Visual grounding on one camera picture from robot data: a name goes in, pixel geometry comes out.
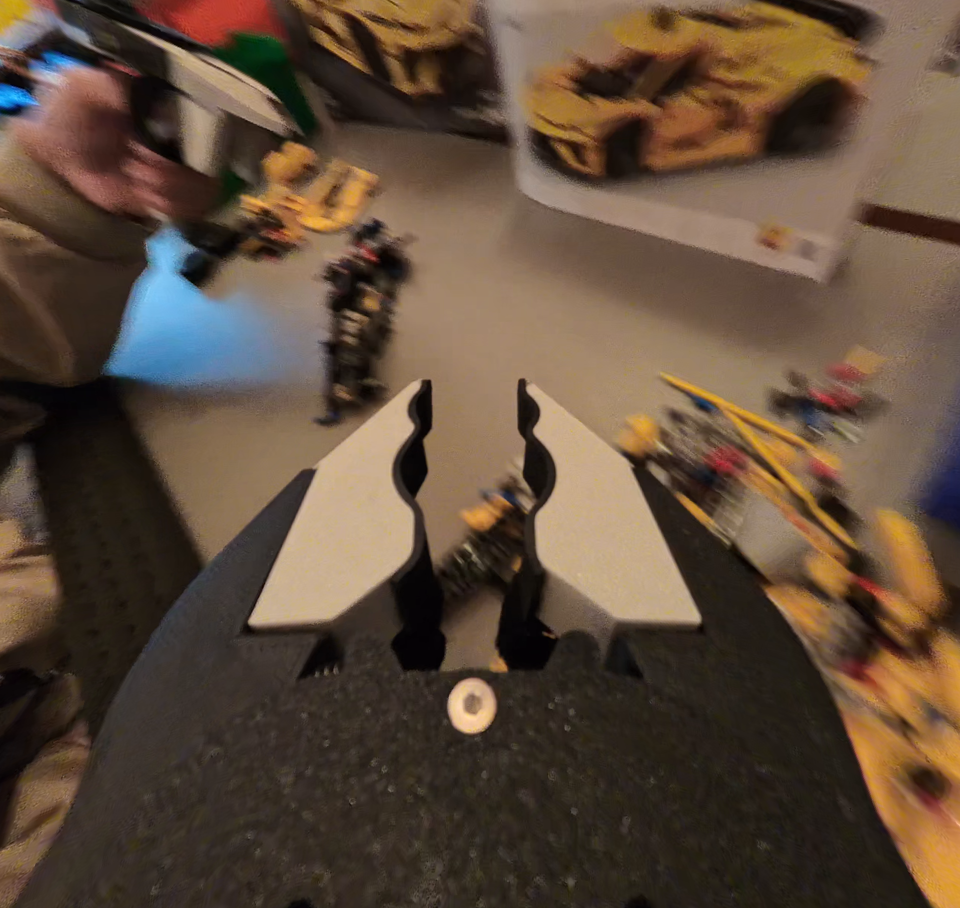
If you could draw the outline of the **toy car chassis assembly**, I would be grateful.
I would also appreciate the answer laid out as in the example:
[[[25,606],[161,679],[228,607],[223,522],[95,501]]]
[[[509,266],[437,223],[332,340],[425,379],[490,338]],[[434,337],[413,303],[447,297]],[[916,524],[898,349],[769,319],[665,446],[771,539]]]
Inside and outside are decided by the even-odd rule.
[[[325,265],[326,329],[318,341],[322,384],[319,426],[377,401],[386,391],[381,362],[394,332],[402,286],[411,272],[414,238],[393,233],[379,218],[354,228],[342,255]]]

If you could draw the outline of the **person's left forearm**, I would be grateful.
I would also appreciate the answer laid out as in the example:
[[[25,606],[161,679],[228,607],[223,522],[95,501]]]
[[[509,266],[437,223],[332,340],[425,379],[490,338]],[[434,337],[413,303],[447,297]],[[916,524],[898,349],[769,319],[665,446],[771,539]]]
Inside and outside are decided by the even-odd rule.
[[[9,134],[1,176],[2,381],[88,383],[114,351],[152,229],[95,207]]]

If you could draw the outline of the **brown strip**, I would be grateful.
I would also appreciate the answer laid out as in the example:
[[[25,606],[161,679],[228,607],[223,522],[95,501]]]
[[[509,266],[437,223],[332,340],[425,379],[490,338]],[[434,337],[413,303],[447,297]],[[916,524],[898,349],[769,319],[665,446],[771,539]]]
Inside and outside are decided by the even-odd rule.
[[[869,204],[858,215],[859,224],[906,237],[959,246],[959,219],[926,215],[912,210]]]

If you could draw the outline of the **green plastic bin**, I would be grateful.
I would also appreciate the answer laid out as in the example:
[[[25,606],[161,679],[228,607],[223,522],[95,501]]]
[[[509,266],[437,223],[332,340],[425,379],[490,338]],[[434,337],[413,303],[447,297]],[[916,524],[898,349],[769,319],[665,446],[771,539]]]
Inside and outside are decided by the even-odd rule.
[[[234,32],[214,52],[226,64],[269,89],[306,138],[316,134],[320,123],[281,41],[264,34]]]

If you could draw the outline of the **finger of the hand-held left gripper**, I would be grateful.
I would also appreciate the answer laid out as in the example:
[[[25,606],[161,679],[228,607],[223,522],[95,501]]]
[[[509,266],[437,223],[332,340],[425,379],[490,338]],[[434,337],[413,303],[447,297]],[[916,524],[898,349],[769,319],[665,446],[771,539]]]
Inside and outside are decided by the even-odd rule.
[[[261,146],[257,108],[243,101],[204,107],[196,101],[179,104],[181,163],[209,177],[233,173],[254,182]]]
[[[157,129],[168,105],[185,101],[213,118],[247,122],[280,137],[301,126],[271,90],[210,48],[138,15],[90,16],[90,46],[134,74],[130,106],[145,139],[173,139],[177,122]]]

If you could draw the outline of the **grey desk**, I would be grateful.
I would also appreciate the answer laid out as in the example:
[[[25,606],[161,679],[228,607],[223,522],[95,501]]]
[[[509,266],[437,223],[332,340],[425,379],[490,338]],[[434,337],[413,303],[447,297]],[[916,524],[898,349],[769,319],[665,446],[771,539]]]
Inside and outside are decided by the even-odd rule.
[[[661,373],[759,411],[786,371],[862,346],[885,360],[889,408],[842,455],[851,493],[865,516],[920,506],[958,413],[958,247],[859,227],[822,285],[546,209],[503,146],[359,125],[331,152],[380,176],[374,216],[415,236],[383,378],[389,395],[433,381],[420,502],[436,554],[522,450],[520,378],[610,442],[677,403]],[[150,244],[107,371],[205,561],[364,422],[313,422],[314,274],[341,248],[237,259],[200,291],[176,274],[178,238]]]

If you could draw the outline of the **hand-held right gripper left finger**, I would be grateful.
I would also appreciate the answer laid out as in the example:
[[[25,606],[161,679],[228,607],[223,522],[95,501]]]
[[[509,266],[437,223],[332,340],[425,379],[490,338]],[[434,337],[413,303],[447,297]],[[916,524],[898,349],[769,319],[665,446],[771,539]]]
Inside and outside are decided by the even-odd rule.
[[[417,379],[314,467],[247,618],[258,634],[311,634],[303,672],[337,672],[358,636],[406,671],[445,660],[444,593],[418,503],[432,384]]]

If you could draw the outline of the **blue plastic bin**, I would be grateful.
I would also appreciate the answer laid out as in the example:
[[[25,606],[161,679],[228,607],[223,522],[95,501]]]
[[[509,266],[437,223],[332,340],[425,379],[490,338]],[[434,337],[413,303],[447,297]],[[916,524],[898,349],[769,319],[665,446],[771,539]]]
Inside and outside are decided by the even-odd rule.
[[[959,425],[948,435],[920,501],[929,518],[959,530]]]

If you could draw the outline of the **black Lego set box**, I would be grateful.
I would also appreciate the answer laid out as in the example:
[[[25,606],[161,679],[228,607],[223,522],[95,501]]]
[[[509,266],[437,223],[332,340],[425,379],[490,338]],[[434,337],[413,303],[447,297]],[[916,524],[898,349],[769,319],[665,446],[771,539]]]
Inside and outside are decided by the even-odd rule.
[[[344,120],[505,143],[485,0],[273,0]]]

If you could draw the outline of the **pile of toy brick pieces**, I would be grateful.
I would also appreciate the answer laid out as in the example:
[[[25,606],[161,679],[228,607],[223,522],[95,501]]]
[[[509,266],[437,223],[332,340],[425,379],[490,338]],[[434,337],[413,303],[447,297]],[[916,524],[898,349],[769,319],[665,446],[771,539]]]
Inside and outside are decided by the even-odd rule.
[[[872,413],[863,385],[877,356],[854,351],[829,373],[824,397],[791,375],[773,410],[805,418],[793,434],[717,396],[664,377],[697,413],[668,410],[658,423],[629,418],[618,448],[665,484],[694,530],[709,532],[729,559],[750,569],[746,601],[719,595],[721,625],[704,625],[671,677],[688,699],[745,712],[760,728],[775,718],[812,736],[802,720],[793,648],[772,628],[749,622],[749,604],[766,598],[802,646],[803,664],[833,699],[881,820],[933,906],[958,906],[959,648],[948,628],[947,590],[920,530],[903,515],[876,515],[885,561],[859,550],[842,465],[816,445],[825,423],[854,426]]]

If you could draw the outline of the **yellow toy car body shell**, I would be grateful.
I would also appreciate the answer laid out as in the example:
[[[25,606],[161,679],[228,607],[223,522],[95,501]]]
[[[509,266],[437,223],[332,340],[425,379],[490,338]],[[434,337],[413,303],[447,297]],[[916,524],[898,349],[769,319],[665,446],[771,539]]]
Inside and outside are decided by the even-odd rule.
[[[333,160],[301,198],[298,225],[317,234],[346,231],[366,213],[379,187],[376,174]]]

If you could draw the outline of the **yellow black brick sub-assembly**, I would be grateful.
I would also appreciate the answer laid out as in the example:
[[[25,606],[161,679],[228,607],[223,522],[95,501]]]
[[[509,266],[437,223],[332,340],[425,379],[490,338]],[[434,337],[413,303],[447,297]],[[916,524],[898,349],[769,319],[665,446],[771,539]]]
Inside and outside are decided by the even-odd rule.
[[[295,194],[239,197],[242,235],[238,250],[253,258],[278,259],[303,247],[306,230],[301,224],[304,200]]]

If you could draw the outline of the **yellow toy car body panel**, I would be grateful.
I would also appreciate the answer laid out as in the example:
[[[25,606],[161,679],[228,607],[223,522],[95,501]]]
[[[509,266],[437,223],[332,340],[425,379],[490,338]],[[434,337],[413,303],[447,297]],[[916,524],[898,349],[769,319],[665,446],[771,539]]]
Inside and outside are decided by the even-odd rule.
[[[295,142],[286,142],[267,153],[261,162],[265,181],[271,186],[293,186],[317,170],[316,152]]]

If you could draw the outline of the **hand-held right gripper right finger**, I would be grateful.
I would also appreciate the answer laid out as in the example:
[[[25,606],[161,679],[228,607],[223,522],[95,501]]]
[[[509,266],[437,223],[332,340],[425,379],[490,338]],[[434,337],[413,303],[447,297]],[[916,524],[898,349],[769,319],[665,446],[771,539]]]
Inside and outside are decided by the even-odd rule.
[[[697,630],[702,615],[635,470],[532,382],[517,385],[522,479],[533,496],[497,653],[539,670],[570,633],[601,656],[637,629]]]

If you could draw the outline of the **Lego instruction booklet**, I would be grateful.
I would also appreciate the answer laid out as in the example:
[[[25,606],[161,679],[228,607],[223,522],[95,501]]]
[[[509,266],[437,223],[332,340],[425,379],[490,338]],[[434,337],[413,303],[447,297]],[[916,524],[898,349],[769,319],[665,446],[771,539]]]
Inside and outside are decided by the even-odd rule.
[[[530,200],[823,282],[958,0],[486,0]]]

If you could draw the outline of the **person's beige jacket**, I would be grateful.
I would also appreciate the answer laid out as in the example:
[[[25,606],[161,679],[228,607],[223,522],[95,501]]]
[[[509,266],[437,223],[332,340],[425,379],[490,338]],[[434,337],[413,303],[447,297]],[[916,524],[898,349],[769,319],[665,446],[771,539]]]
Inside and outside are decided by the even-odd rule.
[[[59,624],[63,590],[29,444],[44,392],[2,381],[1,889],[15,902],[59,833],[90,757],[78,679]]]

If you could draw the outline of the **person's left hand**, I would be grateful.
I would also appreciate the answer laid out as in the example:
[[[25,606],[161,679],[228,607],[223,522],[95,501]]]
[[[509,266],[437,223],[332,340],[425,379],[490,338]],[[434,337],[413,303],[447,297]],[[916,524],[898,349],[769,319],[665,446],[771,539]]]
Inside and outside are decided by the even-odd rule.
[[[219,198],[219,180],[138,142],[131,86],[131,77],[116,70],[69,70],[7,132],[34,161],[104,211],[204,219]]]

